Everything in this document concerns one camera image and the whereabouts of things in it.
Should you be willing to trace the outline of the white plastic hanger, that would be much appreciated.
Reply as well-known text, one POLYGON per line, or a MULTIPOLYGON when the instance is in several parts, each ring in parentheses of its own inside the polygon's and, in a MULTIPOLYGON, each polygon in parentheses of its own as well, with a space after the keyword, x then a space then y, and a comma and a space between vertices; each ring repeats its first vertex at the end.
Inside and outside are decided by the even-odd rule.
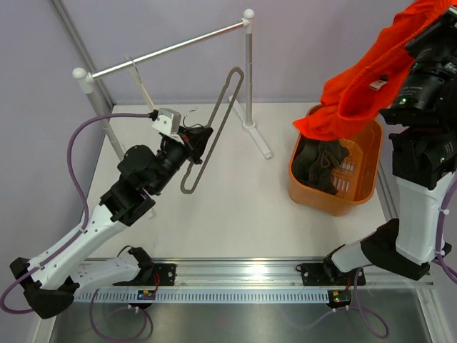
POLYGON ((124 55, 124 58, 126 61, 130 61, 132 63, 132 66, 129 68, 129 71, 135 81, 135 84, 136 84, 138 90, 141 92, 141 95, 142 95, 144 101, 146 102, 146 105, 148 106, 150 111, 153 111, 156 108, 155 104, 141 80, 139 70, 138 70, 136 64, 133 62, 133 59, 130 56, 128 56, 127 54, 124 55))

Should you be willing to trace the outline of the orange shorts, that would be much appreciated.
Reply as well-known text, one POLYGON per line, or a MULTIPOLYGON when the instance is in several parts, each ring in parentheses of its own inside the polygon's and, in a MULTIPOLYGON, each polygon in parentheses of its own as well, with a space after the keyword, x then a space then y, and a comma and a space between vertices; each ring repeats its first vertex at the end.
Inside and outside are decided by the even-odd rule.
POLYGON ((295 129, 319 141, 345 139, 362 131, 400 90, 413 64, 406 44, 455 5, 455 1, 414 1, 398 12, 356 64, 324 84, 321 107, 295 120, 295 129))

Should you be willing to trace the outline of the dark green shorts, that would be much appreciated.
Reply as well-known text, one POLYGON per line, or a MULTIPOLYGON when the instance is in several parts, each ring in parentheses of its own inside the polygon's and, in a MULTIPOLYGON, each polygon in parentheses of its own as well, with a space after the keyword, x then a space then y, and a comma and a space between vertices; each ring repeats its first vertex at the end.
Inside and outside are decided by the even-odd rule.
POLYGON ((301 137, 291 165, 294 177, 302 185, 335 195, 332 172, 341 167, 349 150, 340 141, 319 141, 301 137))

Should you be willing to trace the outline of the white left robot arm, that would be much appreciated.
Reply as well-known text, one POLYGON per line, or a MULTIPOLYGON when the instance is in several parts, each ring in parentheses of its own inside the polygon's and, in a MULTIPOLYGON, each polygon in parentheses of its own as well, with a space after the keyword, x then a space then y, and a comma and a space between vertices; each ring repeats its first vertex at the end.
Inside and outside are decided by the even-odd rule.
POLYGON ((119 163, 119 180, 94 207, 91 216, 41 256, 17 258, 10 269, 24 289, 32 312, 42 319, 66 310, 75 298, 109 285, 148 284, 154 262, 141 248, 88 267, 82 262, 103 243, 130 227, 154 205, 185 161, 201 163, 211 127, 179 127, 179 143, 167 136, 157 152, 146 145, 131 147, 119 163))

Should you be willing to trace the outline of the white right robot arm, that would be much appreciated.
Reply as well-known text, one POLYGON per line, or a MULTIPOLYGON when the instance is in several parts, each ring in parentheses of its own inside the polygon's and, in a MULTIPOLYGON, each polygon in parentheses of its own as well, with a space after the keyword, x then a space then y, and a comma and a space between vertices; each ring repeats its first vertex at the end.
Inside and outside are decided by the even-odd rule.
POLYGON ((413 64, 392 105, 381 110, 391 134, 393 175, 399 189, 396 218, 323 261, 330 283, 368 265, 419 280, 451 250, 443 220, 456 190, 456 7, 449 6, 405 47, 413 64))

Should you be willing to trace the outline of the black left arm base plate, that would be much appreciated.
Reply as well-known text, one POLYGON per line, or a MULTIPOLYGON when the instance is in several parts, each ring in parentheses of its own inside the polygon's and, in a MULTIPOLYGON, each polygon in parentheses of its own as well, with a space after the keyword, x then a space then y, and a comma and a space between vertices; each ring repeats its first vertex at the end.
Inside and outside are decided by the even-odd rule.
POLYGON ((140 273, 131 281, 117 282, 114 286, 165 286, 171 287, 175 285, 176 279, 176 264, 172 263, 155 263, 151 273, 140 273))

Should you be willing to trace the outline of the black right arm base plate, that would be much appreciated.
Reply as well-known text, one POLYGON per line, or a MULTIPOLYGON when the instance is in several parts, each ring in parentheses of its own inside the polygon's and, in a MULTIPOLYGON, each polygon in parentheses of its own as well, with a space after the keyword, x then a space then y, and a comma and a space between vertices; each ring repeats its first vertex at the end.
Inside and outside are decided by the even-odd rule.
POLYGON ((353 286, 358 277, 357 285, 364 286, 366 278, 363 270, 356 273, 340 272, 334 265, 323 262, 305 262, 297 264, 295 270, 300 273, 304 286, 353 286))

